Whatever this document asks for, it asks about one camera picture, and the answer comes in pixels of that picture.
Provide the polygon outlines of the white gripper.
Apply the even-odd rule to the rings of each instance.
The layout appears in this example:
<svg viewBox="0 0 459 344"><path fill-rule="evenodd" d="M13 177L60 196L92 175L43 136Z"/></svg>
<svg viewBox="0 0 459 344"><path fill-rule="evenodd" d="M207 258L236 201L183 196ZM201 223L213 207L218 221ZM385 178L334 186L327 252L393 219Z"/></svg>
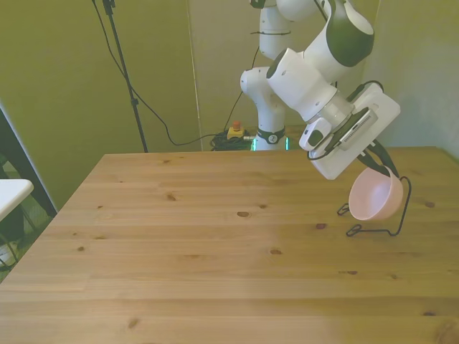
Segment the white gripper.
<svg viewBox="0 0 459 344"><path fill-rule="evenodd" d="M400 106L376 84L367 85L351 104L354 108L350 115L308 154L308 158L328 180L336 179L358 156L367 168L390 176L389 168L399 178L392 158L376 139L400 114ZM374 155L385 167L365 150L371 143Z"/></svg>

